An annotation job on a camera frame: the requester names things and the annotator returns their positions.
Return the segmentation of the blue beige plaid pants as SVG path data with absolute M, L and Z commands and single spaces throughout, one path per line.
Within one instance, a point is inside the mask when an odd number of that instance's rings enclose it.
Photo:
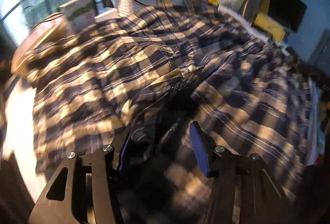
M 215 8 L 148 6 L 28 55 L 36 172 L 121 137 L 126 223 L 196 223 L 211 180 L 189 126 L 242 156 L 257 153 L 294 201 L 309 151 L 306 78 L 281 49 Z

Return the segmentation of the yellow sponge block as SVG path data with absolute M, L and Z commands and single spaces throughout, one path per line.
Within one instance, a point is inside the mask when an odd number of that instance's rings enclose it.
M 258 13 L 255 21 L 255 26 L 270 34 L 277 42 L 283 41 L 285 37 L 285 29 L 277 21 L 264 13 Z

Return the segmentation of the beige plastic basin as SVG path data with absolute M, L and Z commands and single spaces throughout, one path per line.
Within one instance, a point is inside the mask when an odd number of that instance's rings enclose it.
M 25 78 L 27 76 L 27 55 L 30 50 L 46 42 L 56 42 L 72 33 L 72 28 L 62 12 L 49 15 L 38 24 L 16 49 L 11 73 Z

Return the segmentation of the white green milk carton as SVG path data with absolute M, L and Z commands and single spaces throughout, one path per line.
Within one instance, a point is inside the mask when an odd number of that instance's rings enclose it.
M 71 0 L 59 6 L 59 11 L 65 14 L 74 33 L 95 24 L 98 15 L 95 0 Z

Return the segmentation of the black monitor screen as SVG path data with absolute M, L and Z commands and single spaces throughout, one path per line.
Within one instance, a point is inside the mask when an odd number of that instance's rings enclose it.
M 301 0 L 270 0 L 268 15 L 282 26 L 297 32 L 307 5 Z

